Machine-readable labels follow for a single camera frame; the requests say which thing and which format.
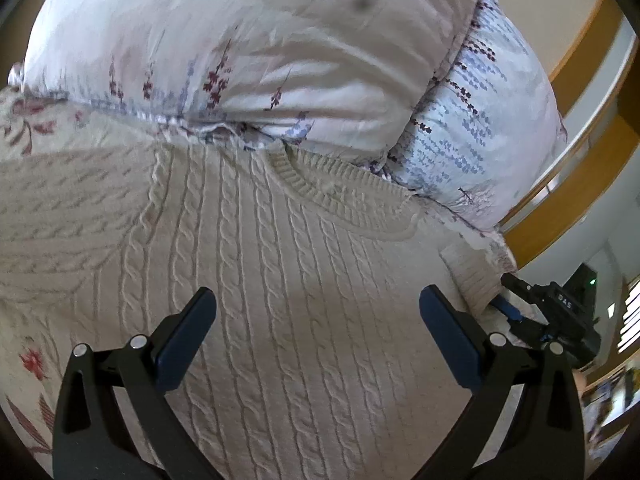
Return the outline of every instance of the black device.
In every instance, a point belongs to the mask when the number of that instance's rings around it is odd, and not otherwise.
[[[582,480],[582,415],[562,346],[524,349],[503,334],[487,335],[435,285],[422,291],[419,307],[454,377],[474,395],[413,480]],[[75,346],[56,410],[55,480],[223,480],[164,400],[180,384],[215,317],[215,296],[201,288],[149,337],[136,335],[123,348],[101,352]],[[474,467],[514,384],[524,384],[524,392],[502,449]],[[164,469],[140,458],[116,387],[126,389]]]
[[[513,274],[504,274],[501,283],[524,301],[535,304],[548,324],[524,317],[502,296],[491,305],[508,319],[511,333],[532,348],[541,349],[558,341],[566,349],[572,368],[582,368],[600,351],[602,338],[594,329],[596,273],[582,264],[564,284],[529,285]]]

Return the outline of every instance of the white sweater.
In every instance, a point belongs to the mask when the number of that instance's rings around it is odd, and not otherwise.
[[[462,307],[438,255],[460,234],[366,171],[146,142],[2,162],[0,194],[0,403],[47,445],[74,344],[150,333],[199,286],[218,318],[168,399],[227,479],[409,479],[469,398],[418,312],[431,283]]]

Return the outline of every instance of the red flower print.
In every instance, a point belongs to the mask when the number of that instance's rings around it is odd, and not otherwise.
[[[154,76],[154,64],[149,65],[149,70],[145,72],[146,82],[142,85],[142,95],[149,101],[151,99],[151,91],[154,89],[154,84],[151,82],[151,78]]]
[[[209,71],[209,74],[207,75],[207,81],[202,85],[202,89],[205,92],[209,93],[209,101],[207,102],[207,108],[209,110],[213,110],[220,102],[222,91],[229,83],[228,77],[220,77],[220,71],[222,70],[222,72],[225,74],[231,73],[230,68],[225,68],[226,62],[229,60],[228,52],[230,47],[231,40],[227,42],[226,47],[222,52],[220,62],[216,66],[216,69]]]
[[[39,134],[48,135],[53,133],[53,128],[56,126],[56,121],[47,121],[46,123],[34,124],[34,131]]]
[[[20,356],[20,359],[22,360],[22,366],[35,375],[37,380],[41,381],[47,378],[43,370],[42,354],[39,351],[29,348],[25,355]]]
[[[9,146],[11,148],[14,146],[17,146],[18,143],[20,143],[20,141],[23,139],[23,137],[26,134],[28,143],[22,149],[22,155],[31,155],[31,149],[33,147],[33,143],[31,141],[32,132],[31,132],[31,125],[29,124],[29,122],[26,120],[22,120],[22,128],[20,129],[20,131],[18,131],[15,135],[13,135],[13,137],[11,137],[10,134],[12,132],[13,130],[10,126],[4,128],[4,138],[7,139]]]
[[[89,119],[85,118],[82,110],[77,110],[74,117],[76,118],[76,128],[84,128],[87,126]]]
[[[56,421],[56,415],[54,415],[53,411],[47,404],[47,401],[44,399],[44,396],[42,394],[40,394],[40,398],[38,399],[38,405],[40,407],[40,414],[42,415],[42,420],[44,421],[49,431],[53,433],[53,427]]]
[[[278,106],[280,104],[280,99],[282,99],[282,87],[287,82],[287,79],[289,79],[289,74],[290,73],[291,73],[291,70],[289,70],[289,73],[287,73],[287,76],[286,76],[286,78],[284,78],[284,81],[282,82],[282,85],[280,85],[280,86],[278,86],[276,88],[276,91],[271,96],[271,106],[269,106],[269,108],[265,108],[264,109],[265,112],[267,110],[273,110],[276,106]]]
[[[109,92],[111,95],[116,95],[116,69],[114,67],[114,59],[111,56],[111,65],[109,67]]]
[[[43,111],[46,105],[42,99],[16,99],[11,105],[11,113],[21,117],[35,115]]]
[[[9,408],[14,414],[15,420],[20,424],[23,430],[36,441],[37,446],[29,446],[29,451],[32,454],[42,453],[50,455],[52,453],[51,446],[42,436],[42,434],[37,430],[37,428],[33,425],[33,423],[21,412],[20,408],[11,402],[9,397],[6,398],[6,401],[9,403]],[[47,401],[44,399],[42,394],[40,394],[40,400],[38,402],[40,406],[40,413],[42,415],[42,420],[44,421],[47,429],[53,434],[53,427],[55,421],[55,415],[51,411]]]

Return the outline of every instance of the window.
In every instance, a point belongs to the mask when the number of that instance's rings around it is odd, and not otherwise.
[[[623,316],[625,320],[622,330],[620,330],[620,342],[618,343],[618,353],[624,352],[638,338],[640,338],[640,278],[632,282],[628,298],[625,300],[626,312]]]

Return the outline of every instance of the blue floral pillow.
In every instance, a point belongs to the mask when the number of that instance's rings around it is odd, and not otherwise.
[[[454,65],[417,105],[385,171],[487,230],[564,142],[538,58],[497,0],[479,0]]]

